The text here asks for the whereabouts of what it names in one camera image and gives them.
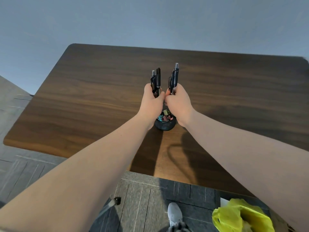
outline gray tile floor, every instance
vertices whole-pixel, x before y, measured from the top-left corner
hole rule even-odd
[[[0,76],[0,201],[9,202],[65,158],[3,145],[3,138],[31,100],[29,93]],[[110,198],[120,196],[120,205],[112,207],[92,225],[90,231],[166,231],[167,206],[176,202],[183,220],[195,231],[217,231],[212,211],[219,207],[220,196],[237,197],[211,188],[125,172]],[[258,199],[246,201],[268,207]]]

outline white sneaker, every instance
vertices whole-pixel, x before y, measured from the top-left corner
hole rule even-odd
[[[182,213],[176,203],[170,203],[168,205],[168,219],[170,220],[170,226],[174,226],[176,223],[182,222]]]

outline pants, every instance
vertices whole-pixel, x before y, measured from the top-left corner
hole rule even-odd
[[[192,232],[192,231],[189,229],[186,223],[179,222],[176,225],[168,228],[167,232]]]

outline pen holder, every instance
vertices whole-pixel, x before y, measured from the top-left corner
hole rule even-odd
[[[167,107],[163,107],[161,115],[155,120],[154,125],[163,131],[169,131],[174,128],[176,117],[172,115]]]

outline hand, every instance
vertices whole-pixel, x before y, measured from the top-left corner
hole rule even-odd
[[[170,95],[169,90],[165,94],[165,104],[170,112],[176,116],[178,123],[185,127],[194,111],[189,95],[181,84],[177,84],[176,95]]]
[[[165,93],[161,91],[160,96],[155,98],[152,93],[150,83],[145,85],[144,96],[141,100],[141,107],[137,113],[140,119],[143,119],[147,123],[147,128],[151,129],[156,118],[161,114],[163,109]]]

